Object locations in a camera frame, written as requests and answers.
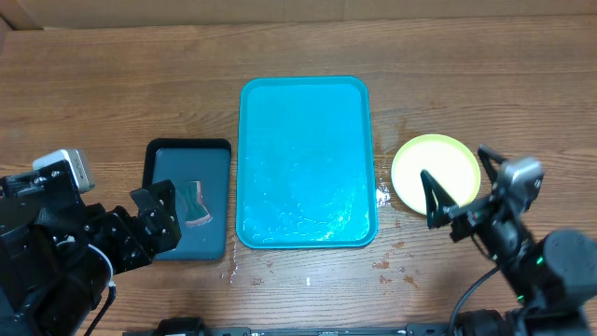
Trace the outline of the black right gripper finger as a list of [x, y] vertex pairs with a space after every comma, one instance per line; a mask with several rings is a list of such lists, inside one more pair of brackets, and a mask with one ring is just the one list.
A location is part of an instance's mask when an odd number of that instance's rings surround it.
[[504, 185], [502, 168], [507, 164], [507, 159], [483, 144], [479, 146], [478, 156], [492, 186], [502, 187]]
[[427, 170], [421, 171], [421, 180], [428, 228], [438, 229], [450, 224], [453, 221], [451, 211], [458, 208], [456, 201]]

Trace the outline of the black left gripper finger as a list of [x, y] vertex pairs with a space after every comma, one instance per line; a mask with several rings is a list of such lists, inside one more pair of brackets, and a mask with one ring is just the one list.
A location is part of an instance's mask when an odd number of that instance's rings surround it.
[[154, 210], [177, 219], [175, 187], [171, 180], [163, 180], [130, 192], [138, 217], [148, 217]]
[[153, 253], [159, 254], [177, 248], [181, 231], [174, 216], [151, 214], [145, 218], [145, 224], [148, 229], [149, 246]]

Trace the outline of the green sponge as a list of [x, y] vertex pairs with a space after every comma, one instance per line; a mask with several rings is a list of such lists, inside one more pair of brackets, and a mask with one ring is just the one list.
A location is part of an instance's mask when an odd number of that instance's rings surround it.
[[212, 215], [202, 198], [200, 181], [183, 182], [176, 187], [176, 193], [182, 202], [186, 226], [199, 227], [212, 219]]

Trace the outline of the yellow plate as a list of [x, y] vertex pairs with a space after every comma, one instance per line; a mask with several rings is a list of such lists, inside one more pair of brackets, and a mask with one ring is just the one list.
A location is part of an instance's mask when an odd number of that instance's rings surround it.
[[391, 180], [398, 198], [411, 210], [425, 215], [422, 170], [460, 206], [478, 195], [479, 164], [470, 149], [456, 139], [442, 134], [420, 135], [404, 144], [393, 159]]

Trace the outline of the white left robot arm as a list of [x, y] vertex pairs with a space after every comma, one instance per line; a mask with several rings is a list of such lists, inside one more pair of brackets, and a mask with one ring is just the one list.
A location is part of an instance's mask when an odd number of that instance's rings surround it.
[[1, 332], [73, 335], [116, 297], [113, 278], [174, 249], [181, 231], [169, 180], [122, 206], [86, 205], [67, 161], [1, 179]]

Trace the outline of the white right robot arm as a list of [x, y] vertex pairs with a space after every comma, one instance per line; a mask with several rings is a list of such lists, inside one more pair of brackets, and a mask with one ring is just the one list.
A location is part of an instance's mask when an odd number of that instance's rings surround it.
[[[521, 221], [544, 179], [534, 157], [508, 160], [481, 146], [478, 155], [492, 183], [491, 193], [459, 206], [427, 171], [421, 172], [427, 225], [451, 227], [454, 242], [469, 238], [493, 268], [456, 303], [449, 335], [588, 335], [583, 306], [596, 295], [596, 242], [581, 231], [552, 231], [536, 241]], [[468, 298], [501, 273], [520, 308], [465, 312]]]

